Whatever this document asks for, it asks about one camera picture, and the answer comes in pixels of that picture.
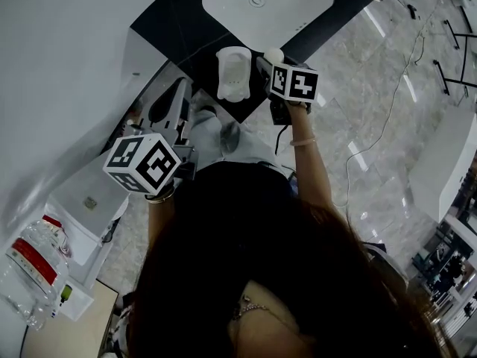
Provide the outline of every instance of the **gray tile floor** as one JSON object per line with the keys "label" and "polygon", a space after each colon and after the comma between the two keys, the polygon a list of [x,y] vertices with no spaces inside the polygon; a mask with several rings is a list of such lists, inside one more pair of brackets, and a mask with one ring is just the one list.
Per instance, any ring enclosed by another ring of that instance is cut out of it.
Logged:
{"label": "gray tile floor", "polygon": [[[320,73],[321,104],[313,107],[311,120],[318,146],[332,184],[333,201],[348,214],[363,240],[384,242],[388,252],[407,268],[410,259],[432,235],[435,223],[412,203],[407,174],[426,141],[432,136],[449,105],[474,110],[477,91],[451,85],[451,96],[442,93],[439,74],[432,61],[440,61],[449,78],[459,78],[464,51],[455,50],[443,25],[448,19],[455,31],[466,33],[460,11],[450,0],[400,0],[417,8],[411,20],[397,0],[374,2],[313,54],[308,64]],[[421,54],[422,59],[414,63]],[[411,96],[403,72],[414,87]],[[180,72],[170,65],[145,93],[144,100],[162,93]],[[467,81],[477,81],[476,61],[467,59]],[[369,148],[348,163],[348,157]],[[223,110],[222,122],[232,120]],[[252,131],[274,147],[280,127],[273,126],[268,102],[246,121]],[[288,129],[280,140],[279,160],[294,167]],[[134,286],[146,251],[147,207],[142,198],[131,197],[119,223],[114,246],[99,278],[120,292]]]}

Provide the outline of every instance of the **marble countertop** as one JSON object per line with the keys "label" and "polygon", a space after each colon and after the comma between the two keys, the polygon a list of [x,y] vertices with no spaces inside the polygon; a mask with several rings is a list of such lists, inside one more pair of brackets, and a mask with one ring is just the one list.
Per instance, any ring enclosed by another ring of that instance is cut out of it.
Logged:
{"label": "marble countertop", "polygon": [[[372,0],[335,0],[334,5],[283,47],[287,57],[306,61],[333,34]],[[260,53],[252,51],[250,98],[240,104],[218,100],[218,59],[227,46],[244,46],[202,7],[202,0],[156,0],[131,28],[179,66],[238,122],[243,122],[265,99],[263,80],[255,67]]]}

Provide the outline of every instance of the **white sink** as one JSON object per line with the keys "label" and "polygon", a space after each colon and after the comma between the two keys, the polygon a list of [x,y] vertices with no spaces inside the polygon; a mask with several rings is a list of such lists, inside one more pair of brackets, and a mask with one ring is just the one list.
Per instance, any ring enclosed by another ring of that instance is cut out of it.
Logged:
{"label": "white sink", "polygon": [[281,48],[334,0],[202,0],[206,12],[248,48]]}

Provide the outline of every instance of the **bracelet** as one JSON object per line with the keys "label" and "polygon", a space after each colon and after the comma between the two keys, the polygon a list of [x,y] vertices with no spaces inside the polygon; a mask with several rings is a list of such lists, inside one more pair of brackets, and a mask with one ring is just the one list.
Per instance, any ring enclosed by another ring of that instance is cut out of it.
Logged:
{"label": "bracelet", "polygon": [[152,195],[144,195],[144,197],[145,197],[146,201],[150,204],[161,204],[161,203],[164,203],[170,197],[172,197],[175,190],[176,190],[175,187],[172,186],[172,188],[169,191],[167,191],[166,194],[161,195],[160,197],[152,196]]}
{"label": "bracelet", "polygon": [[300,146],[311,145],[313,142],[316,142],[316,139],[314,137],[304,139],[304,140],[292,140],[290,142],[290,145],[292,145],[293,147],[300,147]]}

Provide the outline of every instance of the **person's right arm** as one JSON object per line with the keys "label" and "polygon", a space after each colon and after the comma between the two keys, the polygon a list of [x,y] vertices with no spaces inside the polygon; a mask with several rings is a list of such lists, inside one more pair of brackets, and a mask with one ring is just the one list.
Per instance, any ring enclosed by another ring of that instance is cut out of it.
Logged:
{"label": "person's right arm", "polygon": [[[293,140],[299,142],[314,138],[315,135],[303,104],[300,106],[288,105],[288,110],[291,117]],[[308,145],[296,146],[294,151],[300,199],[334,210],[328,174],[317,143],[311,142]]]}

